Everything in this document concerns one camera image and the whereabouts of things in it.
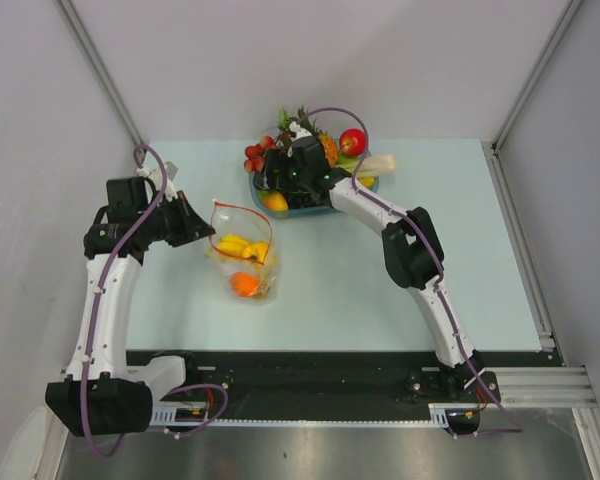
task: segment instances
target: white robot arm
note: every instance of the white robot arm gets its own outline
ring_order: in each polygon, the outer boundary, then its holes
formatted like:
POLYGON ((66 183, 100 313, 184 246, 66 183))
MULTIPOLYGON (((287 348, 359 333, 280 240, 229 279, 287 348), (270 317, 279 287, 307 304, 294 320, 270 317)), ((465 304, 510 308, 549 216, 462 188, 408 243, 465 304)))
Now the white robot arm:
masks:
POLYGON ((127 370, 131 297, 149 245, 164 240, 178 247, 214 233, 161 171, 139 169, 136 177, 109 180, 107 195, 108 205, 98 211, 84 237, 87 293, 78 342, 64 381, 48 384, 45 395, 47 405, 76 436, 85 434, 87 403, 92 435, 145 431, 154 402, 184 382, 181 357, 155 358, 133 374, 127 370), (151 205, 147 183, 154 192, 151 205), (156 183, 164 187, 161 203, 156 183))
POLYGON ((261 178, 256 176, 254 180, 256 188, 266 181, 291 191, 306 189, 315 200, 347 213, 379 235, 387 272, 415 299, 441 366, 451 370, 464 389, 468 388, 475 380, 472 370, 481 375, 484 367, 479 353, 455 320, 442 277, 444 253, 429 214, 420 207, 408 211, 393 205, 344 170, 331 168, 320 142, 294 123, 293 156, 287 158, 268 151, 261 178))

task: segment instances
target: red apple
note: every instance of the red apple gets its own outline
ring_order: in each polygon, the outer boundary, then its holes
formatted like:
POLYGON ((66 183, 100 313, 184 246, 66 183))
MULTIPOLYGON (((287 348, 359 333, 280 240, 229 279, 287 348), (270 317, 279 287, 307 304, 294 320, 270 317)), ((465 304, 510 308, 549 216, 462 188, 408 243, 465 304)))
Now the red apple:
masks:
POLYGON ((247 148, 244 149, 244 154, 247 158, 253 160, 254 158, 256 158, 258 155, 260 155, 259 152, 259 147, 260 145, 249 145, 247 148))
POLYGON ((276 142, 269 135, 265 135, 260 139, 260 145, 266 150, 267 148, 275 148, 276 142))
POLYGON ((340 150, 347 157, 357 157, 367 150, 367 139, 358 128, 350 128, 340 135, 340 150))
POLYGON ((261 172, 263 168, 264 168, 264 158, 263 157, 254 158, 253 159, 253 169, 256 172, 261 172))

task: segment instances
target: plastic bag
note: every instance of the plastic bag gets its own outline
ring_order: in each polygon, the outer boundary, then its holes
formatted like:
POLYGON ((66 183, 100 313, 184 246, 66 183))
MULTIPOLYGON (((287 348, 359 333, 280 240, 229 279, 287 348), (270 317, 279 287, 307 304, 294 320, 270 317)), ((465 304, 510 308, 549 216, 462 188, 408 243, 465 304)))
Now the plastic bag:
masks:
POLYGON ((261 213, 237 205, 213 202, 209 237, 218 271, 234 295, 262 300, 272 294, 280 270, 273 228, 261 213))

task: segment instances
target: table surface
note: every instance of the table surface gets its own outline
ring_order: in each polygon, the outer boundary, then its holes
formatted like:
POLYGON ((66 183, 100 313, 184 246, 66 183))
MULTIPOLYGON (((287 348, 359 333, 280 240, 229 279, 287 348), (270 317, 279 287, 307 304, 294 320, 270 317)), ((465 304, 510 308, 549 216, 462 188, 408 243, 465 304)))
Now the table surface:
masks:
MULTIPOLYGON (((175 184, 211 218, 212 199, 253 207, 245 142, 155 142, 175 184)), ((388 140, 396 172, 378 193, 426 208, 445 250, 449 294, 478 349, 537 351, 538 335, 477 140, 388 140)), ((145 256, 128 349, 424 351, 433 341, 411 296, 388 277, 380 239, 342 213, 272 220, 282 271, 267 304, 234 298, 207 240, 145 256)))

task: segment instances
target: yellow banana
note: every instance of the yellow banana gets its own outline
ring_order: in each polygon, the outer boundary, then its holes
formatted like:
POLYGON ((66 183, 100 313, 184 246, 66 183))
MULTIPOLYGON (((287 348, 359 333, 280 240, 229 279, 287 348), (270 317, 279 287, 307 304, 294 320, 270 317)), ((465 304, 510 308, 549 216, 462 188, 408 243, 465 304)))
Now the yellow banana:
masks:
POLYGON ((358 181, 365 188, 371 188, 373 187, 373 184, 376 183, 376 179, 374 177, 361 177, 358 179, 358 181))
POLYGON ((245 247, 251 245, 250 242, 246 241, 244 238, 238 236, 238 235, 223 235, 222 236, 222 242, 235 242, 235 243, 240 243, 242 245, 244 245, 245 247))
POLYGON ((248 247, 245 247, 243 244, 238 242, 221 241, 218 245, 216 245, 216 248, 227 255, 235 255, 240 257, 243 256, 243 251, 248 247))
POLYGON ((259 262, 264 263, 264 259, 269 250, 269 244, 266 242, 252 243, 248 247, 245 247, 242 251, 242 258, 255 258, 259 262))

